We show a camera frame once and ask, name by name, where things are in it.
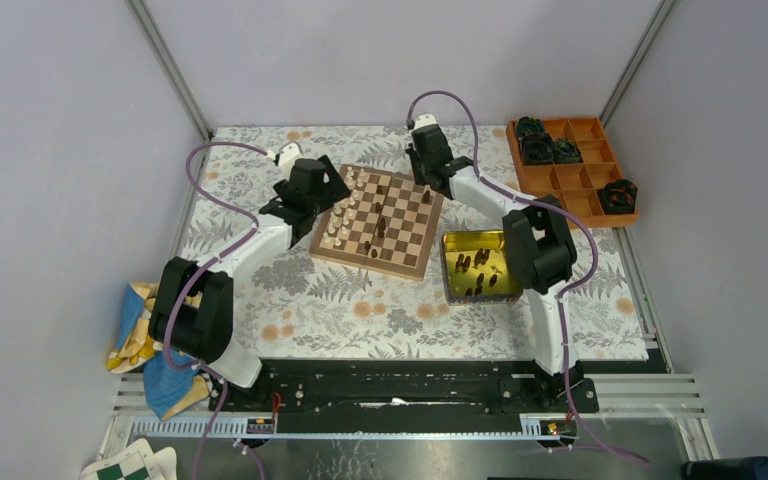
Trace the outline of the yellow tin box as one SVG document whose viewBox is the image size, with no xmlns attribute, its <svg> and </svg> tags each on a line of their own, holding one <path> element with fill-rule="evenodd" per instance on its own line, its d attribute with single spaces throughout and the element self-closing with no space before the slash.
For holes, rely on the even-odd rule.
<svg viewBox="0 0 768 480">
<path fill-rule="evenodd" d="M 515 303 L 523 295 L 508 272 L 502 230 L 445 232 L 440 254 L 450 305 Z"/>
</svg>

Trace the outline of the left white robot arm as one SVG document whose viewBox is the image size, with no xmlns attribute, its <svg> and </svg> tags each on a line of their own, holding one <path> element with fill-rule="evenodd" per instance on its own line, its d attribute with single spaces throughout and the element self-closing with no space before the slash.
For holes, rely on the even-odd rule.
<svg viewBox="0 0 768 480">
<path fill-rule="evenodd" d="M 193 367 L 233 384 L 232 398 L 248 411 L 267 404 L 271 387 L 259 377 L 261 360 L 235 338 L 235 293 L 267 261 L 309 234 L 320 214 L 349 195 L 326 155 L 294 159 L 274 190 L 252 230 L 199 260 L 174 257 L 167 262 L 148 327 L 164 348 L 192 357 Z"/>
</svg>

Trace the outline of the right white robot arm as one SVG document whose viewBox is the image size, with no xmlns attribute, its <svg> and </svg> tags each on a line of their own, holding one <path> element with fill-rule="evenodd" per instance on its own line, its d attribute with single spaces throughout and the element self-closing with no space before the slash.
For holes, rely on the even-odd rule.
<svg viewBox="0 0 768 480">
<path fill-rule="evenodd" d="M 569 369 L 570 358 L 556 296 L 568 284 L 577 261 L 561 202 L 554 195 L 517 192 L 478 173 L 472 160 L 453 155 L 435 121 L 410 121 L 408 127 L 411 143 L 406 153 L 417 183 L 502 224 L 507 273 L 528 294 L 536 330 L 534 360 L 548 374 L 535 382 L 533 396 L 543 410 L 561 410 L 574 392 L 561 375 Z"/>
</svg>

